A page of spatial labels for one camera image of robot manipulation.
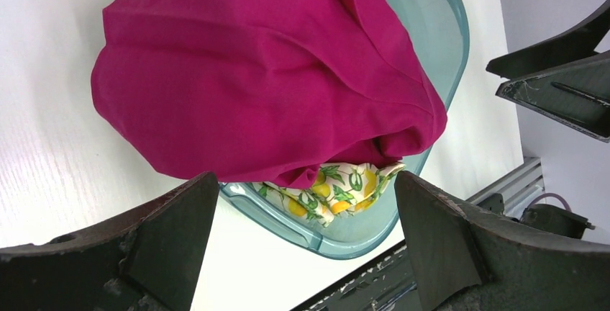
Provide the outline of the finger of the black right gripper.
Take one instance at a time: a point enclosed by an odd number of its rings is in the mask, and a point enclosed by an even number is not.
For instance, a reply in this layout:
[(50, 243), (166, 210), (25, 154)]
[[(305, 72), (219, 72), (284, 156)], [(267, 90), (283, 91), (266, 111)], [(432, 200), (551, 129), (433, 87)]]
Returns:
[(515, 79), (584, 60), (601, 60), (609, 51), (595, 48), (609, 33), (609, 0), (577, 25), (559, 35), (527, 48), (494, 58), (486, 66), (489, 73)]
[(609, 52), (503, 82), (496, 95), (609, 142)]

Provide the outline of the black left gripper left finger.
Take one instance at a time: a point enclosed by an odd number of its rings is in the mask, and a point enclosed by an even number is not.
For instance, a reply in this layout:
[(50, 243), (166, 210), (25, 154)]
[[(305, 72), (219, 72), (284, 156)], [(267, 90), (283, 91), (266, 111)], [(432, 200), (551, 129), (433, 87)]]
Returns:
[(189, 310), (219, 196), (212, 173), (43, 245), (1, 250), (3, 310)]

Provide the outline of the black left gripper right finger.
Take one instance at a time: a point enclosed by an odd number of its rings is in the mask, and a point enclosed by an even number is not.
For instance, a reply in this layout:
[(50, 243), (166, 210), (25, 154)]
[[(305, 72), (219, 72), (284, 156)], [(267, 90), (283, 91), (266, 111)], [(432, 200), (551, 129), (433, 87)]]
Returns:
[(545, 232), (400, 172), (394, 182), (424, 310), (607, 310), (609, 247)]

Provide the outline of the yellow patterned cloth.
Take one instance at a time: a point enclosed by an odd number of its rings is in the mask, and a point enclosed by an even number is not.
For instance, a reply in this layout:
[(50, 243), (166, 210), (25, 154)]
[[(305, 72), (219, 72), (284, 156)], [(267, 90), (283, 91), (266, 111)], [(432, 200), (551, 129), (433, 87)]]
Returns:
[(371, 163), (321, 165), (308, 189), (291, 189), (272, 183), (251, 183), (263, 198), (290, 215), (329, 226), (338, 217), (354, 216), (375, 204), (405, 165), (378, 168)]

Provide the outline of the magenta cloth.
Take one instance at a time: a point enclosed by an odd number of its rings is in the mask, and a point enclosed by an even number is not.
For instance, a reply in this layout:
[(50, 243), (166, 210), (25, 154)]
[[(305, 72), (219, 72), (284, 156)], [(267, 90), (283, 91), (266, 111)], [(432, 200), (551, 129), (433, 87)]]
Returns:
[(443, 101), (386, 0), (115, 0), (96, 111), (159, 173), (309, 188), (443, 134)]

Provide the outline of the teal plastic basket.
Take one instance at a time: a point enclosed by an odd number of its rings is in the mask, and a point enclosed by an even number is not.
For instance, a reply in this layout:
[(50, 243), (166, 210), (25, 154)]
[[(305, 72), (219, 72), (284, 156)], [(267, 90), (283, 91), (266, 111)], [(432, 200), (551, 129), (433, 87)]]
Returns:
[[(450, 105), (465, 70), (470, 32), (462, 0), (387, 0), (408, 31), (429, 80)], [(325, 258), (362, 256), (382, 243), (399, 215), (396, 169), (330, 163), (312, 190), (223, 183), (234, 208), (278, 237)]]

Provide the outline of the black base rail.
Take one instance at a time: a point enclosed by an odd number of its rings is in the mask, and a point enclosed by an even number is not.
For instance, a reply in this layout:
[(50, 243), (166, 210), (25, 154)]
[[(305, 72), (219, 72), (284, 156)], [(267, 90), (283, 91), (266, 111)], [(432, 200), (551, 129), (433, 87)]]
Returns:
[(292, 311), (421, 311), (411, 262), (402, 240)]

